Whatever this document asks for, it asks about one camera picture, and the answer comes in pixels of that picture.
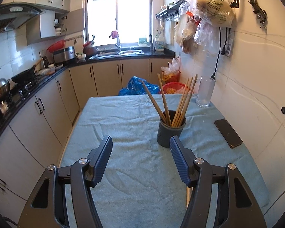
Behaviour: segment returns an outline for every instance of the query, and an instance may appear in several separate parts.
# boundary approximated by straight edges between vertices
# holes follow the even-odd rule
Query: range hood
[[[0,6],[0,33],[19,28],[42,11],[30,4],[12,3]]]

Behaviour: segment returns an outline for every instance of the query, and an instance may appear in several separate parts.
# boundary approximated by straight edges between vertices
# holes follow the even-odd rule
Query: window
[[[94,46],[115,48],[119,32],[122,46],[136,46],[140,37],[150,34],[150,0],[86,0],[87,39],[95,35]]]

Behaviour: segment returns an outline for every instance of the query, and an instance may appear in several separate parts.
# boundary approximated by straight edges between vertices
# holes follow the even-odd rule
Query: cup
[[[169,110],[171,121],[173,121],[175,113],[176,113],[176,111],[170,111]],[[174,135],[177,135],[178,137],[180,137],[181,132],[183,131],[183,128],[185,127],[185,125],[186,125],[186,118],[185,117],[183,119],[181,126],[179,126],[178,128],[169,127],[168,125],[166,125],[162,121],[162,119],[160,119],[160,125],[159,125],[158,132],[157,132],[158,144],[160,144],[163,147],[170,148],[171,137]]]
[[[198,106],[202,108],[209,106],[214,85],[215,79],[208,76],[201,77],[201,83],[198,88],[198,95],[195,101]]]

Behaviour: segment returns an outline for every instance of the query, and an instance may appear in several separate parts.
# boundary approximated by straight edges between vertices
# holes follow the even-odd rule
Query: window frame
[[[152,33],[152,0],[149,0],[149,34]],[[85,27],[85,35],[87,41],[89,41],[89,32],[88,32],[88,23],[87,23],[87,0],[84,0],[84,27]],[[118,0],[116,0],[116,29],[118,30]],[[134,43],[123,43],[122,47],[131,47],[136,46],[138,47],[138,42]],[[110,45],[99,45],[97,46],[101,50],[110,50],[116,48],[115,44]]]

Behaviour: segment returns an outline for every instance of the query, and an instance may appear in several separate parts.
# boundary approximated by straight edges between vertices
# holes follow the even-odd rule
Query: blue plastic bag
[[[158,94],[160,92],[160,87],[158,85],[153,85],[148,83],[145,79],[133,76],[126,88],[123,88],[119,91],[118,95],[139,95],[139,94],[147,94],[143,85],[141,83],[143,81],[146,87],[149,89],[151,94]]]

